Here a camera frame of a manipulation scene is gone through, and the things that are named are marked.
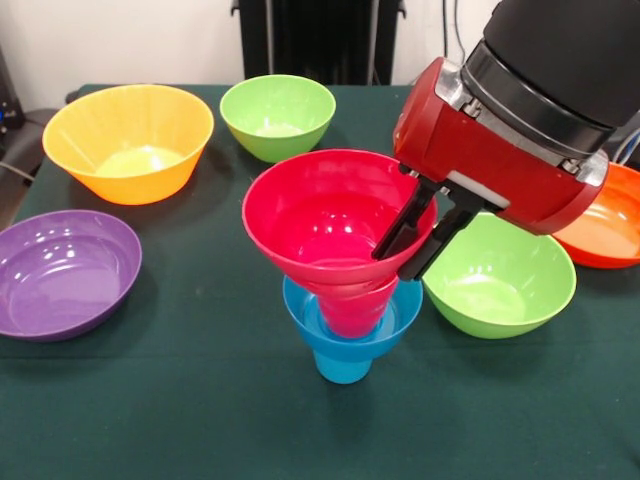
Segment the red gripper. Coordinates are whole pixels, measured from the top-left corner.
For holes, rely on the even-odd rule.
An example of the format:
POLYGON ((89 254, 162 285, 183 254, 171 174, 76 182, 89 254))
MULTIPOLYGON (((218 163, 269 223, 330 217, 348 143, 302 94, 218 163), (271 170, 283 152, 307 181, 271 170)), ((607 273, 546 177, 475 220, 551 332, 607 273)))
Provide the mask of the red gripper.
POLYGON ((420 280, 485 201, 531 233, 561 230, 595 200, 610 166, 602 152, 578 160, 536 146, 477 101, 459 67, 445 58, 433 61, 414 85, 394 130, 394 155, 430 180, 418 178, 372 252, 377 261, 403 255, 397 272, 403 281, 420 280), (420 241, 419 221, 437 186, 472 193, 453 192, 454 206, 420 241))

